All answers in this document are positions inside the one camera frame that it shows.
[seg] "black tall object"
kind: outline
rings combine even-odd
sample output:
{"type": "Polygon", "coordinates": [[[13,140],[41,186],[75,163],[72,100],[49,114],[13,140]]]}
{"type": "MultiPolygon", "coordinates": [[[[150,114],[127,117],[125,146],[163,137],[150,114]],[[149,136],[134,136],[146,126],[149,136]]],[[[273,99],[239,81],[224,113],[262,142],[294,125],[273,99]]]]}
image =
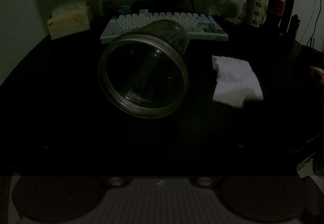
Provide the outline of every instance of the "black tall object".
{"type": "Polygon", "coordinates": [[[286,0],[285,8],[282,13],[282,19],[279,26],[279,33],[286,34],[291,14],[293,12],[295,0],[286,0]]]}

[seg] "tissue box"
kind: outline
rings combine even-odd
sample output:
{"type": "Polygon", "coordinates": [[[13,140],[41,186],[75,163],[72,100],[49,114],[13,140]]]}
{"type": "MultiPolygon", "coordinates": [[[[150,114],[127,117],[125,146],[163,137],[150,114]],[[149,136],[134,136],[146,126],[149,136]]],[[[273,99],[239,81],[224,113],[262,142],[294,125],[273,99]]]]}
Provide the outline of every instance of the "tissue box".
{"type": "Polygon", "coordinates": [[[47,21],[51,39],[89,30],[91,19],[89,6],[57,14],[47,21]]]}

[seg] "keycap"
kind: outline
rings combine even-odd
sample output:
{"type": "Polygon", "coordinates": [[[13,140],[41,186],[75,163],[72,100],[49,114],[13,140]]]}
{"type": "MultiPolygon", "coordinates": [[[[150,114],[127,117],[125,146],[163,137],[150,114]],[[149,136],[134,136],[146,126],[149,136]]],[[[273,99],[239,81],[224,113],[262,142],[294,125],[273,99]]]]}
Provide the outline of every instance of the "keycap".
{"type": "Polygon", "coordinates": [[[121,31],[123,33],[127,33],[127,32],[130,32],[131,30],[128,27],[126,27],[126,28],[122,28],[121,31]]]}
{"type": "Polygon", "coordinates": [[[112,33],[113,35],[118,35],[118,34],[122,34],[121,29],[115,29],[114,32],[112,33]]]}
{"type": "Polygon", "coordinates": [[[111,31],[105,31],[103,32],[103,36],[111,36],[112,32],[111,31]]]}
{"type": "Polygon", "coordinates": [[[200,29],[207,29],[209,28],[208,25],[198,25],[197,28],[200,28],[200,29]]]}
{"type": "Polygon", "coordinates": [[[192,32],[192,28],[189,26],[184,27],[184,30],[186,30],[186,32],[192,32]]]}

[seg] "red package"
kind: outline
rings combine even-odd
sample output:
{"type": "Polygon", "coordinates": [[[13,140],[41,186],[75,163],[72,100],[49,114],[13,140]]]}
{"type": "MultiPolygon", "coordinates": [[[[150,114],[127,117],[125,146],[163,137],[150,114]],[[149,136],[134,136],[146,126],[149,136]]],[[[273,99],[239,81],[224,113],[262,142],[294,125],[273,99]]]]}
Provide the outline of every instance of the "red package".
{"type": "Polygon", "coordinates": [[[318,67],[310,67],[310,74],[320,86],[324,87],[324,70],[318,67]]]}

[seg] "cable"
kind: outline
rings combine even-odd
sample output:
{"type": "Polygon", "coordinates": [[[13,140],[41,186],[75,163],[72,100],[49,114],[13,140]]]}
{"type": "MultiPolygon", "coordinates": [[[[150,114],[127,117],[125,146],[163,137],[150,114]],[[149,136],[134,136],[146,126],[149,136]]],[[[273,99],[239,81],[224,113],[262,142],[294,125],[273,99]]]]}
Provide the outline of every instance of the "cable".
{"type": "Polygon", "coordinates": [[[312,12],[312,15],[310,16],[310,20],[309,20],[309,22],[308,22],[308,25],[307,25],[307,27],[306,27],[306,30],[305,30],[305,32],[304,32],[304,34],[303,34],[303,37],[302,37],[302,39],[299,41],[299,43],[301,43],[302,42],[302,40],[303,40],[303,38],[304,38],[304,36],[305,36],[305,34],[306,34],[306,32],[307,32],[307,29],[308,29],[308,27],[309,27],[309,24],[310,24],[310,21],[312,20],[312,18],[313,18],[313,15],[314,15],[314,11],[315,11],[315,6],[316,6],[316,2],[317,2],[317,0],[315,0],[315,3],[314,3],[314,7],[313,7],[313,12],[312,12]]]}
{"type": "Polygon", "coordinates": [[[322,0],[320,0],[320,11],[319,11],[319,14],[318,14],[318,16],[317,16],[317,18],[316,18],[316,21],[315,21],[314,31],[313,31],[312,37],[311,37],[311,38],[308,40],[308,42],[307,42],[307,46],[308,46],[308,43],[309,43],[309,42],[311,42],[311,43],[310,43],[310,46],[312,46],[312,39],[313,39],[313,36],[314,36],[314,34],[315,34],[317,21],[318,21],[318,19],[319,19],[319,17],[320,17],[320,13],[321,13],[321,11],[322,11],[322,0]]]}
{"type": "Polygon", "coordinates": [[[299,171],[300,169],[302,169],[305,165],[307,165],[311,159],[313,158],[313,156],[316,154],[316,152],[314,152],[313,154],[311,154],[306,160],[304,160],[303,162],[301,162],[300,164],[297,165],[296,167],[296,171],[299,171]]]}
{"type": "Polygon", "coordinates": [[[324,38],[323,38],[323,42],[322,42],[322,51],[321,51],[322,53],[324,53],[324,46],[323,45],[324,45],[324,38]]]}

